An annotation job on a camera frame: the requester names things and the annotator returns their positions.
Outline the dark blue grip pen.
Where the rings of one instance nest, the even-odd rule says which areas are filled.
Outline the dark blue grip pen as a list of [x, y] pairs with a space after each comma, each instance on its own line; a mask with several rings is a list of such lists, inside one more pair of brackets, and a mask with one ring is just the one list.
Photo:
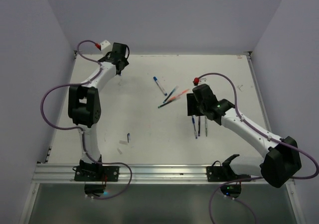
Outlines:
[[194, 116], [192, 116], [191, 119], [192, 119], [192, 124], [193, 124], [193, 128], [194, 128], [194, 136], [195, 136], [195, 139], [198, 139]]

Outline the grey clear pen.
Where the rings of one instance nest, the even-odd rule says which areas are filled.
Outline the grey clear pen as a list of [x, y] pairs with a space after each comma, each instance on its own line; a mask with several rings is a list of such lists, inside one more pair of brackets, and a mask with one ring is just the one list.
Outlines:
[[204, 118], [204, 128], [205, 128], [205, 136], [208, 137], [208, 119], [206, 116]]

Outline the blue cap marker pen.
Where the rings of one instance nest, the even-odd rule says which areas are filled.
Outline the blue cap marker pen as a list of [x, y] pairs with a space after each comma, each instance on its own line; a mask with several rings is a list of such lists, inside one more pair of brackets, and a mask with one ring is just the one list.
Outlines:
[[159, 89], [161, 90], [161, 92], [164, 94], [164, 96], [167, 96], [167, 92], [164, 89], [164, 87], [161, 85], [161, 83], [159, 82], [159, 80], [157, 79], [157, 77], [153, 77], [154, 81], [156, 82], [157, 86], [159, 87]]

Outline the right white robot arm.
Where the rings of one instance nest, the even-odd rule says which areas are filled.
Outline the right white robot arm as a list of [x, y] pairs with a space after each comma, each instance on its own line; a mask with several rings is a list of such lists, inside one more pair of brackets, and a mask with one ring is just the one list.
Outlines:
[[233, 154], [220, 166], [207, 166], [209, 182], [260, 176], [271, 186], [279, 188], [301, 169], [297, 142], [293, 138], [282, 139], [260, 126], [250, 128], [244, 123], [246, 117], [236, 113], [235, 105], [227, 99], [218, 100], [207, 84], [195, 87], [186, 95], [186, 100], [188, 116], [206, 116], [240, 136], [259, 153], [258, 157]]

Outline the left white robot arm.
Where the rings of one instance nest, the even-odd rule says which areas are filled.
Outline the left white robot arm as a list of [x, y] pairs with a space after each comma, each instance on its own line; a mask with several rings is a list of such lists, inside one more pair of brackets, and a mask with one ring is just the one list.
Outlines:
[[130, 49], [122, 43], [110, 44], [107, 40], [96, 43], [95, 46], [102, 52], [99, 60], [86, 58], [98, 64], [98, 68], [82, 83], [71, 85], [68, 91], [68, 116], [73, 123], [80, 127], [82, 157], [80, 163], [90, 164], [86, 175], [96, 181], [102, 178], [104, 169], [102, 155], [97, 141], [97, 122], [101, 117], [99, 92], [116, 75], [121, 75], [129, 65]]

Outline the orange gel pen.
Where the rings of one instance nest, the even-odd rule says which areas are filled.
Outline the orange gel pen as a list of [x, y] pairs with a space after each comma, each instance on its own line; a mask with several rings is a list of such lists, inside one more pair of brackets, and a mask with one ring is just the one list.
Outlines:
[[177, 97], [182, 96], [183, 94], [187, 93], [189, 91], [189, 89], [186, 89], [184, 91], [182, 91], [181, 93], [179, 93], [178, 95], [175, 95], [174, 97], [172, 97], [172, 99], [177, 99]]

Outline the teal dark gel pen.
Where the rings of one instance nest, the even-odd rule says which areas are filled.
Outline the teal dark gel pen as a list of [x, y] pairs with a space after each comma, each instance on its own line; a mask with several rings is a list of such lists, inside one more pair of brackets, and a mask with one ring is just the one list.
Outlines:
[[171, 99], [169, 99], [169, 100], [168, 100], [167, 102], [165, 102], [164, 104], [158, 106], [158, 109], [160, 109], [160, 108], [162, 108], [162, 107], [164, 107], [164, 106], [166, 106], [166, 105], [168, 105], [168, 104], [170, 104], [170, 103], [172, 103], [172, 102], [174, 102], [174, 101], [176, 101], [176, 100], [178, 100], [178, 99], [180, 99], [180, 97], [172, 97]]

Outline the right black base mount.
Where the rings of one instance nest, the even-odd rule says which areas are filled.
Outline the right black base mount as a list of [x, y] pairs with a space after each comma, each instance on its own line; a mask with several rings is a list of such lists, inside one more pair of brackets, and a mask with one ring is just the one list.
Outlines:
[[[228, 157], [222, 163], [215, 161], [213, 164], [206, 167], [206, 176], [208, 182], [228, 182], [237, 179], [251, 178], [247, 174], [237, 174], [230, 167], [231, 162], [235, 159], [237, 161], [239, 154], [233, 154]], [[231, 198], [238, 198], [241, 194], [241, 182], [235, 182], [235, 184], [227, 184], [220, 188], [220, 191]]]

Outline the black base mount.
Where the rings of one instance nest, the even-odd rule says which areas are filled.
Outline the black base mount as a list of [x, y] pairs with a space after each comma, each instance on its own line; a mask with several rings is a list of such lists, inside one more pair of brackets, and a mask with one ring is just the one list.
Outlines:
[[85, 182], [84, 192], [90, 198], [99, 198], [105, 193], [107, 182], [117, 182], [119, 166], [103, 166], [97, 163], [86, 163], [80, 160], [79, 165], [74, 166], [74, 180]]
[[[228, 182], [237, 179], [251, 178], [247, 174], [237, 174], [230, 167], [231, 162], [235, 159], [237, 161], [239, 154], [233, 154], [228, 157], [222, 163], [215, 161], [213, 164], [206, 167], [206, 176], [208, 182]], [[231, 198], [238, 198], [241, 194], [241, 182], [235, 182], [235, 184], [227, 184], [220, 188], [220, 191]]]

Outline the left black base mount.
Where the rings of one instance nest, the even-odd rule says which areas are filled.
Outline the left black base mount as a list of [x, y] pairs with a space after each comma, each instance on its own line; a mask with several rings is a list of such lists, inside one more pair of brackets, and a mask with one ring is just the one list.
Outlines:
[[117, 182], [119, 166], [103, 166], [97, 163], [86, 163], [80, 160], [79, 165], [74, 166], [74, 180], [85, 182], [84, 192], [90, 198], [99, 198], [105, 193], [107, 182]]

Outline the aluminium front rail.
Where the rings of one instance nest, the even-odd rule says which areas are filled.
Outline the aluminium front rail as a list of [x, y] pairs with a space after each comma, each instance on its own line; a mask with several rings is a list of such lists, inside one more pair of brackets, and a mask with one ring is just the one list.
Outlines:
[[[50, 184], [74, 183], [76, 164], [37, 164], [32, 182]], [[206, 164], [130, 164], [132, 184], [209, 184]]]

